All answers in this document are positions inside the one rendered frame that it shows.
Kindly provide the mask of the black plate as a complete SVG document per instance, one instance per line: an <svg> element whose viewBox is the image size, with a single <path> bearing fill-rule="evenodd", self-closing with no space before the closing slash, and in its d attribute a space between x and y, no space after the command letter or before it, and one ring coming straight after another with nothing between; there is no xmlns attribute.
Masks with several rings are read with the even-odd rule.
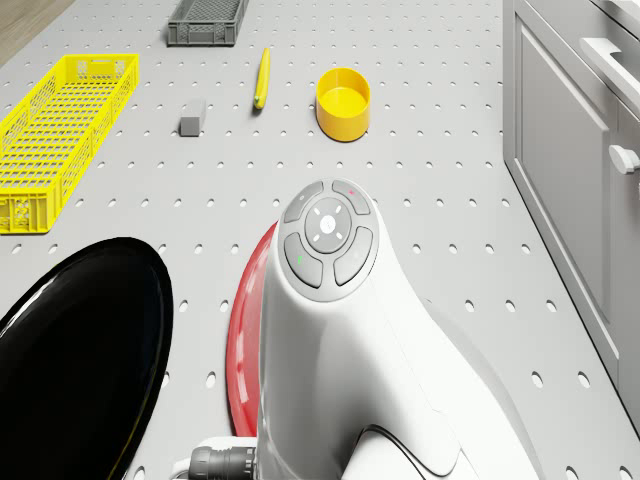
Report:
<svg viewBox="0 0 640 480"><path fill-rule="evenodd" d="M0 480L122 480L168 363L157 252L113 238L67 257L0 319Z"/></svg>

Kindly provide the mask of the white cabinet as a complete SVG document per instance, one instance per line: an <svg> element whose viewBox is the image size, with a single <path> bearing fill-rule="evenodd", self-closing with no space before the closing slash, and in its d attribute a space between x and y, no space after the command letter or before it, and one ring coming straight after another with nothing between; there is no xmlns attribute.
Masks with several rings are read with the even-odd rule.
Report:
<svg viewBox="0 0 640 480"><path fill-rule="evenodd" d="M504 159L640 434L640 0L504 0Z"/></svg>

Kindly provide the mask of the banana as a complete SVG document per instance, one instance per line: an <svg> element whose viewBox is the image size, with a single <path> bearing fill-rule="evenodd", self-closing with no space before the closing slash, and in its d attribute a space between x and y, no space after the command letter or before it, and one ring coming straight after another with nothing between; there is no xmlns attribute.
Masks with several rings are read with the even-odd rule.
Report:
<svg viewBox="0 0 640 480"><path fill-rule="evenodd" d="M270 78L270 49L265 48L262 53L258 71L256 89L254 93L254 108L262 110L266 104Z"/></svg>

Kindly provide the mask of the dark grey basket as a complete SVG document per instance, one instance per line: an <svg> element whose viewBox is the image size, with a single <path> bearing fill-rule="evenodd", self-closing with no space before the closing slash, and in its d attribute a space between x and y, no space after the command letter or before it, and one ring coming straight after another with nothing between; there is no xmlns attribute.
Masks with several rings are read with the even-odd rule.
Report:
<svg viewBox="0 0 640 480"><path fill-rule="evenodd" d="M249 0L180 0L168 20L168 46L234 46Z"/></svg>

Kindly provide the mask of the yellow basket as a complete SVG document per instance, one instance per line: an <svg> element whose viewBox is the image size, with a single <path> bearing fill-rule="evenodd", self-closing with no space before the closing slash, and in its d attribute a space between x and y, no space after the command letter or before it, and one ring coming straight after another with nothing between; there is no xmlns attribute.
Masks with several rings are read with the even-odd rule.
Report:
<svg viewBox="0 0 640 480"><path fill-rule="evenodd" d="M0 122L0 234L51 229L138 82L136 54L65 55Z"/></svg>

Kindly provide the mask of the yellow bowl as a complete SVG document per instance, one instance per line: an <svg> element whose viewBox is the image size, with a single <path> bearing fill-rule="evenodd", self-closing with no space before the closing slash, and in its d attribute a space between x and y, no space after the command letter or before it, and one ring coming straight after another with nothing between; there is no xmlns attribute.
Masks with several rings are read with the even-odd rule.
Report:
<svg viewBox="0 0 640 480"><path fill-rule="evenodd" d="M316 86L316 118L322 131L334 140L360 138L370 121L371 90L368 81L347 67L325 72Z"/></svg>

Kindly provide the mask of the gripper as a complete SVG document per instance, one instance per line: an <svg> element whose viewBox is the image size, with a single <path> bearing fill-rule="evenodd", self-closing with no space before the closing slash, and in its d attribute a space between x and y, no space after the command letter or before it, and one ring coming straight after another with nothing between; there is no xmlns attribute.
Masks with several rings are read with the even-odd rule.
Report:
<svg viewBox="0 0 640 480"><path fill-rule="evenodd" d="M212 437L177 461L171 480L256 480L256 437Z"/></svg>

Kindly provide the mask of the grey cube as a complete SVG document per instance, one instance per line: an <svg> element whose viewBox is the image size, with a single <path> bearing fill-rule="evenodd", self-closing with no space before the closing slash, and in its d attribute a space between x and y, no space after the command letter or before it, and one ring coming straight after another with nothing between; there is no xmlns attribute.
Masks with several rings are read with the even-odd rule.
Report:
<svg viewBox="0 0 640 480"><path fill-rule="evenodd" d="M206 119L207 104L204 98L190 100L181 110L180 135L198 137Z"/></svg>

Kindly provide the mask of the red plate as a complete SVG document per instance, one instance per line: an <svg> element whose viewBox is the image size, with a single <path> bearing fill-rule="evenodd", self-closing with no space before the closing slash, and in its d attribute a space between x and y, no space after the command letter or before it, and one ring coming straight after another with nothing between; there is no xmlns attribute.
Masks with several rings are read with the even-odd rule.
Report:
<svg viewBox="0 0 640 480"><path fill-rule="evenodd" d="M226 346L226 386L237 436L255 437L259 387L260 316L264 276L274 223L254 249L242 274L231 312Z"/></svg>

